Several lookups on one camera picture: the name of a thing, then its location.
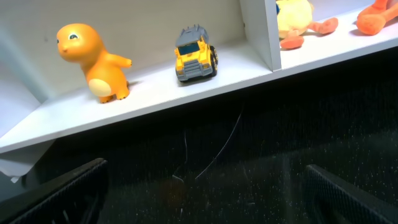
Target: dump truck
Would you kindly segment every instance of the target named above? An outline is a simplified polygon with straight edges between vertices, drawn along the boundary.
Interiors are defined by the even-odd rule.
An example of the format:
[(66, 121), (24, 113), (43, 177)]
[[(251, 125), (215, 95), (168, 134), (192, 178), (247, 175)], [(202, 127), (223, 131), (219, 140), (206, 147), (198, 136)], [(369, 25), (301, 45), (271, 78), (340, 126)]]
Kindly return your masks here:
[(187, 82), (195, 77), (217, 75), (217, 52), (209, 44), (209, 36), (205, 28), (198, 24), (183, 29), (175, 46), (174, 53), (177, 56), (175, 73), (180, 82)]

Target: toy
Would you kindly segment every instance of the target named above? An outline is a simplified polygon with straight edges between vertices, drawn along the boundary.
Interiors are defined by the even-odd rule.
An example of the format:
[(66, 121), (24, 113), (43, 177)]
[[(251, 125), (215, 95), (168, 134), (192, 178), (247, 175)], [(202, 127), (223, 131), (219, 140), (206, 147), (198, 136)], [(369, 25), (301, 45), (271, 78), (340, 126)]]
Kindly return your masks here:
[(175, 73), (180, 82), (187, 82), (195, 77), (217, 75), (217, 51), (209, 44), (205, 28), (194, 25), (183, 29), (175, 46)]
[(58, 52), (67, 62), (79, 63), (88, 87), (101, 103), (116, 95), (118, 100), (129, 94), (128, 82), (121, 68), (132, 65), (130, 59), (106, 51), (100, 35), (89, 25), (69, 24), (57, 33)]
[(338, 26), (337, 18), (328, 19), (323, 23), (313, 22), (313, 5), (307, 0), (278, 0), (276, 4), (279, 38), (283, 39), (280, 46), (283, 49), (301, 47), (304, 38), (300, 35), (307, 29), (329, 34)]
[(388, 21), (398, 16), (398, 2), (376, 0), (358, 15), (356, 26), (367, 35), (378, 34)]

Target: truck windshield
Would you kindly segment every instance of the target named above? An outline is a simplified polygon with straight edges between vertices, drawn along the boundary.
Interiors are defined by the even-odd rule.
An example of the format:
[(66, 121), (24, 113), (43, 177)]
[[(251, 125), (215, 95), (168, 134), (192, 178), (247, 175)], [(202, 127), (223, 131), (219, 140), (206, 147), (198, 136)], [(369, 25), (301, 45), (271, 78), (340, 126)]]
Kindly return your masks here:
[(182, 47), (178, 47), (178, 51), (180, 52), (180, 55), (190, 54), (193, 52), (197, 52), (198, 50), (199, 50), (198, 43), (192, 43), (192, 44), (187, 44)]

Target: ribbed black pad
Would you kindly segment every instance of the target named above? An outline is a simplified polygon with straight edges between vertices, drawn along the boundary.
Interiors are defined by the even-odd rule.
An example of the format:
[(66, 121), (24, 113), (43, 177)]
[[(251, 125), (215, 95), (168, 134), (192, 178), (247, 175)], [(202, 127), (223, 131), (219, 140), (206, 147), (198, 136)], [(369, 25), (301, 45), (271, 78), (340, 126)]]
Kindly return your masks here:
[(107, 161), (95, 159), (0, 204), (0, 224), (96, 223), (108, 186)]
[(312, 223), (398, 223), (398, 209), (316, 165), (305, 170), (305, 206)]

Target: plush toy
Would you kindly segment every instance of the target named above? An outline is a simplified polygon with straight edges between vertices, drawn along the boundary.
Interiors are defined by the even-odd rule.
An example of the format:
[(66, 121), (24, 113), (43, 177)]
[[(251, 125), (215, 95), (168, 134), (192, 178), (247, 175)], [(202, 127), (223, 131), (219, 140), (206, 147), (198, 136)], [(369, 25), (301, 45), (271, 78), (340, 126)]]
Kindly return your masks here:
[(329, 34), (338, 26), (337, 18), (328, 19), (323, 23), (313, 22), (313, 6), (307, 0), (278, 0), (276, 4), (279, 38), (283, 39), (280, 46), (283, 49), (301, 47), (304, 38), (300, 35), (307, 29)]
[(130, 59), (106, 51), (100, 35), (89, 25), (69, 24), (57, 34), (58, 52), (67, 62), (79, 63), (88, 87), (101, 103), (129, 94), (128, 82), (121, 68), (132, 65)]
[(359, 13), (356, 26), (367, 35), (379, 33), (386, 22), (398, 16), (398, 3), (393, 0), (376, 0), (376, 2)]

